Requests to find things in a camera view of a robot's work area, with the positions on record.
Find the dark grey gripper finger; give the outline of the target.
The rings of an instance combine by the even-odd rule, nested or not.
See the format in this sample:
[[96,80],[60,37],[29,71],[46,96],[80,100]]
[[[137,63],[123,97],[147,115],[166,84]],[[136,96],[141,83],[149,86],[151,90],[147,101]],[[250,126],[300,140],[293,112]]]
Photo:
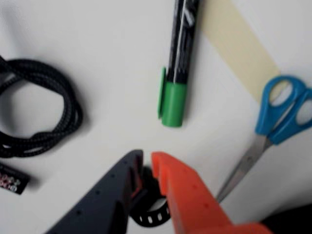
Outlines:
[[132,199],[142,189],[143,151],[123,156],[47,233],[124,234]]

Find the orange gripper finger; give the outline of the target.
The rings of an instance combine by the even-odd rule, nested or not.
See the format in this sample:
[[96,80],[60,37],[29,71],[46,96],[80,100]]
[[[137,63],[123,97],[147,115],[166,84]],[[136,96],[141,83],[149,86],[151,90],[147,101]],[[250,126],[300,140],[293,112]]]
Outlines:
[[153,152],[152,171],[166,196],[177,234],[269,234],[259,223],[233,224],[198,173],[165,152]]

